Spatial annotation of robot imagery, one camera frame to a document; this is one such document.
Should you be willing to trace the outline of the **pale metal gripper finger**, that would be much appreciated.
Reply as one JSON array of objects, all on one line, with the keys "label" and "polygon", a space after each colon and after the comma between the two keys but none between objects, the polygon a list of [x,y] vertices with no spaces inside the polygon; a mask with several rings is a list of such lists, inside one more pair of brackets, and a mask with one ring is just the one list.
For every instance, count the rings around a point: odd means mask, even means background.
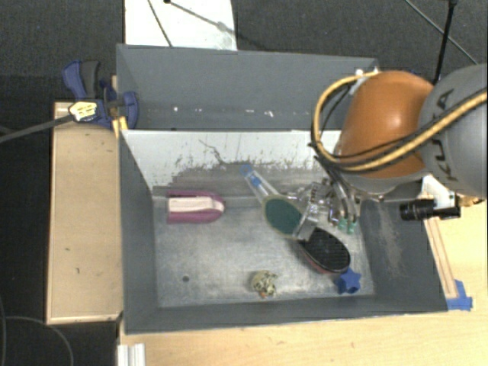
[{"label": "pale metal gripper finger", "polygon": [[323,208],[319,205],[307,205],[300,215],[299,223],[295,228],[295,238],[308,241],[313,231],[319,226]]},{"label": "pale metal gripper finger", "polygon": [[290,192],[285,196],[285,198],[296,207],[317,205],[319,202],[316,188],[301,188],[296,191]]}]

